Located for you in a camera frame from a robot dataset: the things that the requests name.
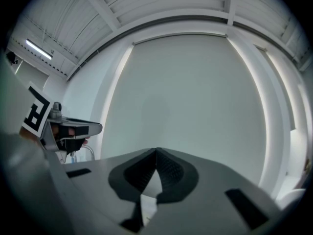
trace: ceiling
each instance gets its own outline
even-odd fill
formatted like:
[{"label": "ceiling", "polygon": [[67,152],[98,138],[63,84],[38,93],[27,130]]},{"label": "ceiling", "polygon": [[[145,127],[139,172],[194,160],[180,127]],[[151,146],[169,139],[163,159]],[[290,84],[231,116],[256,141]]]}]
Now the ceiling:
[{"label": "ceiling", "polygon": [[[302,27],[281,0],[32,0],[8,46],[69,80],[91,54],[121,33],[184,15],[219,18],[258,32],[288,53],[300,70],[312,58]],[[27,38],[52,60],[25,46]]]}]

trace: led light strip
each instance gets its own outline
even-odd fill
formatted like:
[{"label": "led light strip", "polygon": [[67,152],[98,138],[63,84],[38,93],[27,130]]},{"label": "led light strip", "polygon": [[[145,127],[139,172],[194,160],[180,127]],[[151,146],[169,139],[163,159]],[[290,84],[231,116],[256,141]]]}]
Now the led light strip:
[{"label": "led light strip", "polygon": [[45,52],[43,49],[39,48],[37,45],[35,45],[33,42],[31,42],[29,39],[26,40],[26,43],[31,46],[32,48],[34,48],[36,51],[38,51],[39,53],[41,53],[42,55],[44,55],[46,58],[48,59],[52,59],[52,56],[50,54],[48,54],[47,52]]}]

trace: ceiling beam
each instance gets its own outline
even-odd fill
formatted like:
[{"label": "ceiling beam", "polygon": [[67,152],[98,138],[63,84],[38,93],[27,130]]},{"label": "ceiling beam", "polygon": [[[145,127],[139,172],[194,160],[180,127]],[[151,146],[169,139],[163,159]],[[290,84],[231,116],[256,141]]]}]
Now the ceiling beam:
[{"label": "ceiling beam", "polygon": [[111,28],[112,31],[115,31],[121,27],[120,22],[111,11],[109,6],[105,3],[104,0],[88,0],[94,9],[100,14],[103,20]]},{"label": "ceiling beam", "polygon": [[233,25],[237,0],[225,0],[225,12],[228,13],[227,24]]},{"label": "ceiling beam", "polygon": [[295,17],[291,17],[285,32],[282,35],[282,41],[288,46],[291,41],[294,39],[295,32],[297,30],[298,21]]},{"label": "ceiling beam", "polygon": [[40,28],[40,26],[36,25],[33,21],[31,21],[26,16],[20,16],[19,22],[26,27],[32,35],[34,35],[38,40],[46,43],[56,52],[60,53],[64,58],[69,60],[73,65],[78,64],[78,58],[73,56],[61,43],[59,43],[56,39],[52,38],[47,34],[44,30]]}]

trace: white backdrop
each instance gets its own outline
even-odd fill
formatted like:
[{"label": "white backdrop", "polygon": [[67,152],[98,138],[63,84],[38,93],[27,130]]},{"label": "white backdrop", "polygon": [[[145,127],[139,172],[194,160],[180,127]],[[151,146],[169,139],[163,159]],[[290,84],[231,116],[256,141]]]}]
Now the white backdrop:
[{"label": "white backdrop", "polygon": [[259,183],[263,107],[226,38],[172,36],[133,48],[111,101],[101,157],[158,146],[218,161]]}]

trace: white wall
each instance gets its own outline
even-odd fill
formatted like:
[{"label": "white wall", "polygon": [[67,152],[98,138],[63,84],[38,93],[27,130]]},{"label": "white wall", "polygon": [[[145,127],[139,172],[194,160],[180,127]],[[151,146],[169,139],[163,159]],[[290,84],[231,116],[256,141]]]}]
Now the white wall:
[{"label": "white wall", "polygon": [[[68,83],[63,99],[68,116],[101,122],[104,101],[112,76],[126,48],[124,41],[118,41],[109,46],[85,64]],[[95,151],[97,138],[102,138],[102,133],[91,137],[88,143]]]},{"label": "white wall", "polygon": [[268,48],[268,56],[277,69],[288,97],[290,99],[295,129],[291,130],[290,157],[287,173],[277,199],[283,198],[286,194],[297,187],[303,177],[306,157],[310,154],[310,132],[312,132],[312,120],[310,109],[306,109],[306,92],[302,91],[303,81],[293,63],[274,47]]},{"label": "white wall", "polygon": [[25,85],[28,86],[29,82],[33,82],[39,89],[43,89],[48,79],[48,75],[36,69],[26,61],[22,61],[18,66],[15,76]]},{"label": "white wall", "polygon": [[[263,182],[259,186],[275,198],[283,184],[287,172],[291,150],[291,127],[287,103],[286,100],[284,100],[284,93],[281,85],[265,58],[253,44],[266,49],[270,49],[272,45],[252,33],[238,30],[225,24],[196,20],[164,23],[137,31],[103,50],[97,56],[99,59],[100,56],[103,57],[103,62],[100,63],[100,65],[98,65],[98,62],[92,62],[96,58],[94,57],[94,59],[89,61],[89,63],[86,64],[71,80],[71,89],[66,92],[67,106],[72,109],[70,115],[84,119],[89,118],[94,121],[100,121],[104,124],[107,116],[107,108],[110,106],[110,98],[112,95],[114,97],[114,80],[116,80],[116,78],[118,79],[118,76],[123,69],[124,62],[127,60],[124,57],[128,56],[127,52],[132,46],[132,43],[153,37],[166,36],[168,34],[184,34],[190,32],[232,35],[228,38],[231,39],[232,42],[235,41],[236,44],[240,46],[241,51],[244,50],[243,52],[247,54],[249,57],[248,64],[253,64],[254,74],[256,72],[263,73],[261,79],[258,81],[263,86],[263,92],[266,91],[266,93],[261,94],[258,88],[259,94],[262,95],[265,103],[262,106],[266,109],[272,107],[272,110],[275,111],[275,117],[271,114],[267,114],[266,153],[270,154],[270,156],[268,156],[268,162],[265,164],[262,172],[266,177],[263,177]],[[241,32],[244,37],[239,36],[238,32]],[[114,56],[114,62],[110,61],[109,63],[106,63],[105,61],[111,60],[112,55]],[[98,77],[99,74],[103,76],[102,80]],[[299,90],[303,103],[306,105],[308,103],[305,103],[304,101],[307,98],[307,92],[302,88],[301,84],[298,86],[300,86]],[[302,118],[306,118],[306,121],[310,122],[310,119],[312,121],[311,115],[310,108],[305,107],[305,114]],[[91,138],[90,143],[95,151],[96,158],[99,159],[102,145],[102,133]]]},{"label": "white wall", "polygon": [[34,96],[16,78],[14,71],[0,51],[0,132],[17,134]]},{"label": "white wall", "polygon": [[297,201],[300,198],[302,198],[304,193],[305,193],[304,189],[291,190],[286,195],[284,195],[282,198],[277,199],[276,204],[278,205],[278,207],[281,210],[283,210],[292,202]]},{"label": "white wall", "polygon": [[285,101],[287,103],[287,108],[288,108],[288,116],[289,116],[289,120],[290,120],[290,128],[291,130],[295,129],[295,125],[294,125],[294,118],[293,118],[293,112],[292,112],[292,106],[291,106],[291,102],[290,102],[290,96],[288,95],[286,86],[284,84],[284,81],[281,77],[281,75],[279,74],[277,68],[275,67],[275,65],[273,64],[273,62],[271,61],[270,57],[268,56],[268,51],[264,51],[264,50],[260,50],[261,54],[264,56],[264,58],[266,59],[266,61],[268,62],[269,66],[272,68],[273,72],[275,73],[275,76],[279,82],[280,87],[283,90],[284,93],[284,98]]},{"label": "white wall", "polygon": [[101,157],[166,147],[223,163],[258,184],[265,135],[257,88],[229,41],[172,36],[133,48],[111,101]]},{"label": "white wall", "polygon": [[45,83],[43,92],[52,100],[62,103],[66,89],[67,81],[59,76],[51,74]]}]

